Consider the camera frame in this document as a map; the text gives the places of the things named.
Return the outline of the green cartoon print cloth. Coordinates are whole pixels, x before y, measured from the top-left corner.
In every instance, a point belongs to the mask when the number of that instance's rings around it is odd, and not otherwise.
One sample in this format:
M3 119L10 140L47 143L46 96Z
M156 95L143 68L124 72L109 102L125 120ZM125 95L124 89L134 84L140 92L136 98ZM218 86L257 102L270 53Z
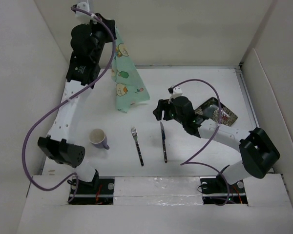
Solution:
M115 53L111 78L116 83L116 109L128 112L132 105L150 100L146 86L129 56L119 29L115 28Z

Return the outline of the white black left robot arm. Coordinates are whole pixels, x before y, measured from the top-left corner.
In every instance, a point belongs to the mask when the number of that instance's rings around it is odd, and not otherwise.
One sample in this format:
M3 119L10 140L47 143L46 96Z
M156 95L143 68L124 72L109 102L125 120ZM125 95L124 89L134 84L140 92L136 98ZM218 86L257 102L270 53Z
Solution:
M99 13L95 16L101 23L91 19L71 31L73 52L62 96L66 104L59 108L47 136L38 140L39 148L49 159L76 170L88 193L98 190L99 181L94 178L96 170L85 159L85 148L75 143L77 127L85 101L94 88L92 82L101 70L99 61L104 45L116 39L115 20L105 19Z

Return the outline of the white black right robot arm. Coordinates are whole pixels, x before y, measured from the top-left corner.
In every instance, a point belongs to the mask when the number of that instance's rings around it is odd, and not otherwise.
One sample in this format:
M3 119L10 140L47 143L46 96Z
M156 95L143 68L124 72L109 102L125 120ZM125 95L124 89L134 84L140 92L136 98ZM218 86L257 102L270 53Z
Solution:
M209 138L240 153L241 160L227 167L222 176L216 179L217 189L222 192L227 192L234 183L245 178L264 178L280 159L279 151L263 129L256 127L248 131L219 124L195 113L187 97L161 99L153 114L158 121L175 120L188 134L203 139Z

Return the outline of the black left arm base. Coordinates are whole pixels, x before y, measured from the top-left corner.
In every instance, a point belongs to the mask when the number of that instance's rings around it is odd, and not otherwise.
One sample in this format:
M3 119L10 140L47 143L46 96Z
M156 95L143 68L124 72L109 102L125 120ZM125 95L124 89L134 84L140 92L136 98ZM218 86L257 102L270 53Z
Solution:
M90 182L76 179L68 180L70 192L68 204L71 205L113 205L115 177L99 176L96 171Z

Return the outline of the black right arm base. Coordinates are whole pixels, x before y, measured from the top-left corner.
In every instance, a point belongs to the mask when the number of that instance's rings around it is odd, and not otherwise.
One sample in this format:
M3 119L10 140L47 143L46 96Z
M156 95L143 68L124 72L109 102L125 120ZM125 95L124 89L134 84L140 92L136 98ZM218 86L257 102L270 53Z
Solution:
M200 163L217 172L214 176L201 176L200 185L197 191L202 194L204 204L214 204L223 206L225 204L248 204L246 191L243 180L240 180L233 185L226 184L222 177L222 173L229 167L225 166L222 170L218 170L208 164Z

